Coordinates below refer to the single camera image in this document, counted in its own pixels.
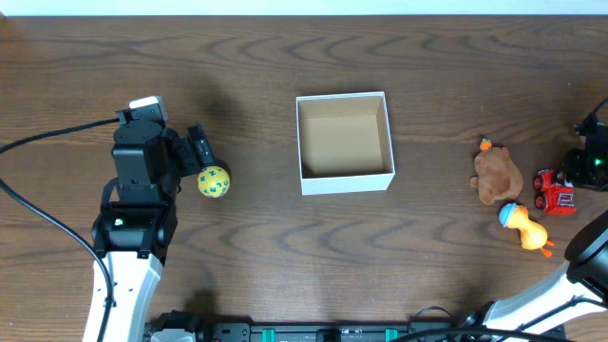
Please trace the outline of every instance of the white wall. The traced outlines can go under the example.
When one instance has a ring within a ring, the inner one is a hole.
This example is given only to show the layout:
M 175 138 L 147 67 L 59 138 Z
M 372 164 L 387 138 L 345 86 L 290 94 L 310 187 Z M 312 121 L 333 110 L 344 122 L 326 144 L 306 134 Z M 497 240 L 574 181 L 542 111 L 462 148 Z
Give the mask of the white wall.
M 0 0 L 5 15 L 608 14 L 608 0 Z

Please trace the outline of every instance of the red toy truck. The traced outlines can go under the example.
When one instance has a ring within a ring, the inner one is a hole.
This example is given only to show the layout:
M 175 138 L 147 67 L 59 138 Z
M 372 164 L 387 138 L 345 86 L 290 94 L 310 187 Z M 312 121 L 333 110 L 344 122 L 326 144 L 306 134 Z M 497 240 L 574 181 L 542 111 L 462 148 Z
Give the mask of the red toy truck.
M 563 172 L 541 170 L 534 178 L 534 189 L 542 194 L 536 197 L 534 205 L 551 215 L 572 215 L 577 212 L 574 206 L 574 187 L 568 182 Z

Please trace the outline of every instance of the toy car wheel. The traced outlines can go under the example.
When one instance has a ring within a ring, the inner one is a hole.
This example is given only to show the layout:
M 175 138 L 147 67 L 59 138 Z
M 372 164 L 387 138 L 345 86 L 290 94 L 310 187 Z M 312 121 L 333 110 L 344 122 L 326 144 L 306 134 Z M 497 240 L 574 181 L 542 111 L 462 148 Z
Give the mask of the toy car wheel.
M 544 204 L 545 204 L 546 200 L 544 200 L 544 195 L 539 195 L 536 197 L 536 200 L 534 201 L 534 206 L 537 207 L 537 209 L 544 209 Z
M 542 189 L 542 178 L 541 177 L 535 177 L 534 178 L 534 189 L 535 190 L 541 190 Z

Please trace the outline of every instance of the white box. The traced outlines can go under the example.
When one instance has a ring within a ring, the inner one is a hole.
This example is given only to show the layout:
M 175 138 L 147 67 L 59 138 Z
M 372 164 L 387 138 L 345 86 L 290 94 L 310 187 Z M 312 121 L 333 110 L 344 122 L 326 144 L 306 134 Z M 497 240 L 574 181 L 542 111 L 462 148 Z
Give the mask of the white box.
M 383 91 L 295 99 L 302 195 L 387 190 L 395 176 Z

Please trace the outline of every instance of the brown wood surface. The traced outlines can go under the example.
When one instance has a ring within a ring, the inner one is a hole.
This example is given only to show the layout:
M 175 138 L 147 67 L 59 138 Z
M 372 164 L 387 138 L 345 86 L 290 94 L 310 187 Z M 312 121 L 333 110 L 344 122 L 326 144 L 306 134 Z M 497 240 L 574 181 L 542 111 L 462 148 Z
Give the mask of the brown wood surface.
M 7 18 L 0 24 L 0 143 L 112 118 L 162 95 L 181 134 L 203 123 L 233 171 L 206 199 L 183 180 L 180 225 L 149 318 L 174 309 L 255 321 L 405 320 L 514 295 L 552 273 L 606 210 L 531 209 L 557 243 L 544 258 L 501 228 L 469 186 L 479 139 L 506 145 L 525 181 L 578 146 L 572 125 L 608 95 L 605 17 Z M 386 192 L 300 195 L 295 97 L 384 90 L 396 176 Z M 2 178 L 90 238 L 115 177 L 105 126 L 0 158 Z M 79 341 L 92 260 L 0 195 L 0 340 Z M 608 316 L 568 324 L 605 340 Z

